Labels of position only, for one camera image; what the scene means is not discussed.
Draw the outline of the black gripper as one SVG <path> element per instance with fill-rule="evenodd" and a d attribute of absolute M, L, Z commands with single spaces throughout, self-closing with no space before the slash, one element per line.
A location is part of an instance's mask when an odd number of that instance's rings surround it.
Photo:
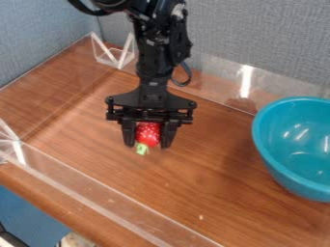
<path fill-rule="evenodd" d="M 124 144 L 135 144 L 136 122 L 163 123 L 162 148 L 167 149 L 180 124 L 194 122 L 198 104 L 167 90 L 167 79 L 142 79 L 130 92 L 108 96 L 105 120 L 122 124 Z"/>

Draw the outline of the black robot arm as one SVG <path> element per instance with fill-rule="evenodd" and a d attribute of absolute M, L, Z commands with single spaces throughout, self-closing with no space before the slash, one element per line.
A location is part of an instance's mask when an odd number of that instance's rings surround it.
<path fill-rule="evenodd" d="M 124 12 L 132 22 L 138 46 L 135 73 L 139 86 L 105 98 L 105 119 L 122 126 L 127 146 L 135 144 L 136 126 L 160 126 L 160 145 L 171 146 L 176 130 L 194 121 L 198 104 L 172 94 L 167 83 L 176 67 L 186 65 L 192 43 L 187 32 L 186 0 L 92 0 L 107 13 Z"/>

